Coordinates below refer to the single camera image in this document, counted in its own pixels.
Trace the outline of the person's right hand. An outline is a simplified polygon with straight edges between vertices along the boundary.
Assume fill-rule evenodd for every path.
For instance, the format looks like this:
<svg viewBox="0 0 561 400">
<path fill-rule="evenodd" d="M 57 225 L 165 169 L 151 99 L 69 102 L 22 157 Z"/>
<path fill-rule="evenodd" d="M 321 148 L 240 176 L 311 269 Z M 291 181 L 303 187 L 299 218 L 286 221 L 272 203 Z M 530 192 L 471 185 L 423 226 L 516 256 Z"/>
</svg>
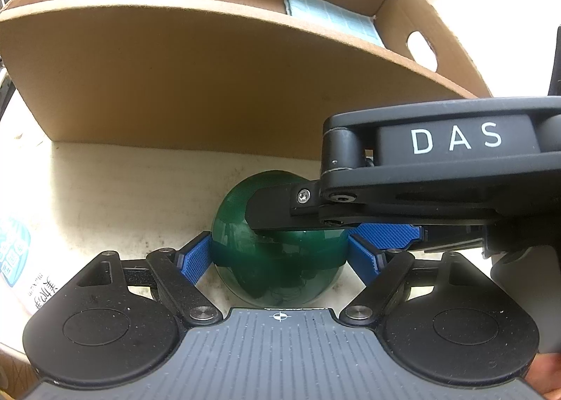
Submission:
<svg viewBox="0 0 561 400">
<path fill-rule="evenodd" d="M 561 399 L 561 354 L 539 353 L 530 364 L 526 382 L 544 398 Z"/>
</svg>

